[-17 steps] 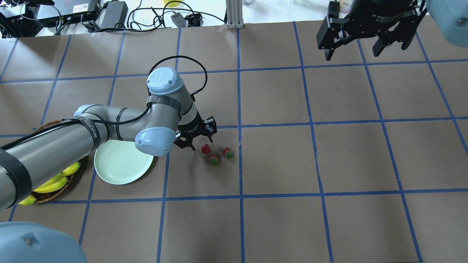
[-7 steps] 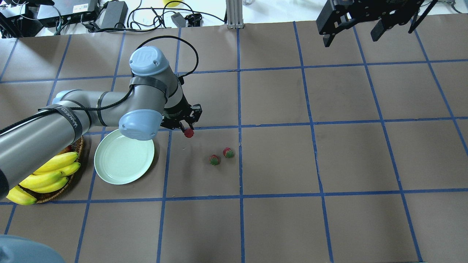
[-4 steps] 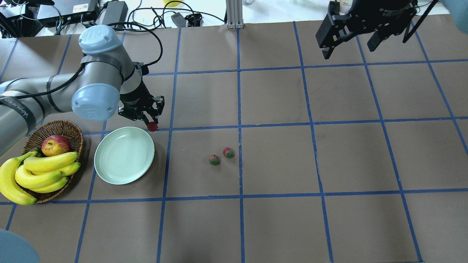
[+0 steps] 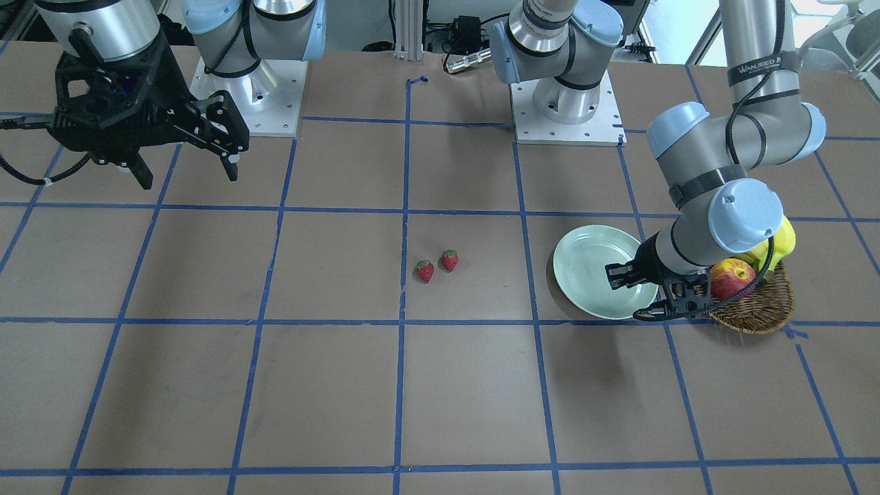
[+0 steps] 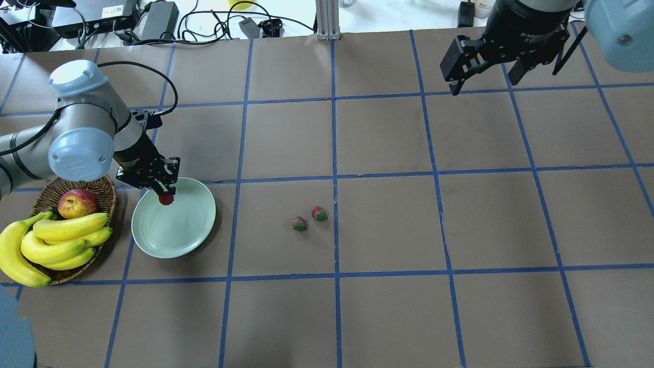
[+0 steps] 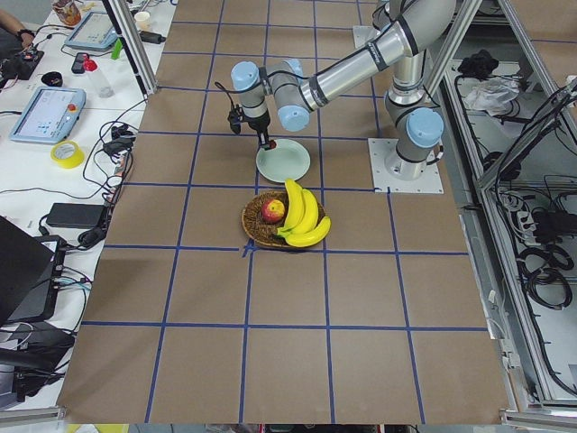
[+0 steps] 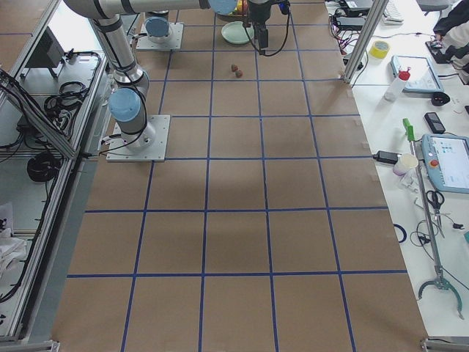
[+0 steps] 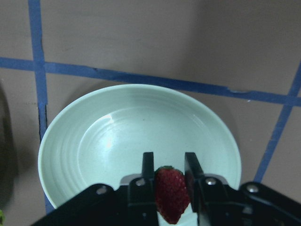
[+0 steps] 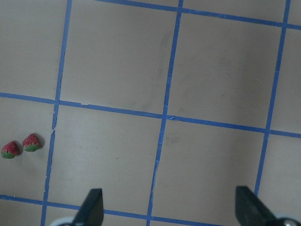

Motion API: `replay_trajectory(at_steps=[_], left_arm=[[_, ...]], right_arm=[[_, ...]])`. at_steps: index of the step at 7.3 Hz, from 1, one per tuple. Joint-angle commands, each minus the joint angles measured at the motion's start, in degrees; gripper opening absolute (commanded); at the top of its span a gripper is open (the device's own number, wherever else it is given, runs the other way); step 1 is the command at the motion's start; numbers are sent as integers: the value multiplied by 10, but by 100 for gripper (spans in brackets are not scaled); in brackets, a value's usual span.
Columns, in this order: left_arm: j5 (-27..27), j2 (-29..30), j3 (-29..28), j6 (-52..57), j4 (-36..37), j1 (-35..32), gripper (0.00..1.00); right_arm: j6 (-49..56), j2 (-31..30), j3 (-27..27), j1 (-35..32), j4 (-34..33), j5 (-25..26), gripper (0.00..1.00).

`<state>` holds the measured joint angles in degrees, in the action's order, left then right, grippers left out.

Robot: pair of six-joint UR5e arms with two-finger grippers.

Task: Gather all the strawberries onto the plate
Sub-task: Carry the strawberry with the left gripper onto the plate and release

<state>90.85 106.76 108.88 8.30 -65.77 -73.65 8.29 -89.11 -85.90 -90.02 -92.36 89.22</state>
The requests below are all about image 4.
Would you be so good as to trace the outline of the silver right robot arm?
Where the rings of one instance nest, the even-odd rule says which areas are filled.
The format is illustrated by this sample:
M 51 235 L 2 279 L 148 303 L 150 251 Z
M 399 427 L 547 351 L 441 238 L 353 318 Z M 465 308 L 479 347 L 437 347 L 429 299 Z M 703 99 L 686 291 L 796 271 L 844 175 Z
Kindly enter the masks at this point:
M 63 48 L 52 115 L 22 127 L 46 129 L 84 157 L 42 183 L 59 182 L 86 161 L 129 171 L 144 189 L 153 175 L 140 150 L 189 143 L 217 155 L 228 179 L 252 132 L 289 135 L 302 76 L 283 70 L 321 59 L 324 1 L 186 1 L 186 29 L 199 50 L 202 88 L 190 87 L 149 1 L 38 1 Z

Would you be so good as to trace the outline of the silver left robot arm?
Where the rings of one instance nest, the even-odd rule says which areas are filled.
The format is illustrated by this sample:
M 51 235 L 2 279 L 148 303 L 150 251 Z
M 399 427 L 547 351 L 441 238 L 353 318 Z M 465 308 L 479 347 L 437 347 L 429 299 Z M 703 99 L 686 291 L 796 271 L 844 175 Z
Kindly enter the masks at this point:
M 703 104 L 685 102 L 650 123 L 648 141 L 678 219 L 644 241 L 634 259 L 599 273 L 611 289 L 662 289 L 662 301 L 624 311 L 642 322 L 716 310 L 710 267 L 774 239 L 782 226 L 782 201 L 747 173 L 801 159 L 826 137 L 826 119 L 800 94 L 802 55 L 789 2 L 719 6 L 731 113 L 713 118 Z M 581 131 L 600 113 L 602 81 L 623 38 L 622 17 L 604 2 L 521 1 L 492 26 L 490 50 L 500 81 L 536 81 L 526 116 L 550 131 Z

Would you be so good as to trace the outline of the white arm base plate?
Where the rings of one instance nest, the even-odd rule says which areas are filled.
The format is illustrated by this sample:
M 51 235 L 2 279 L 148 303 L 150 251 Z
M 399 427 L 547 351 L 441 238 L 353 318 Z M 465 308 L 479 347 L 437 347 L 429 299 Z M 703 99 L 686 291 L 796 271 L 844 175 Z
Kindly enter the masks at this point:
M 516 141 L 535 145 L 628 143 L 609 72 L 597 87 L 575 90 L 554 78 L 509 86 Z
M 300 122 L 306 72 L 304 60 L 262 60 L 248 75 L 221 78 L 199 60 L 190 91 L 207 98 L 218 90 L 232 95 L 252 137 L 295 137 Z

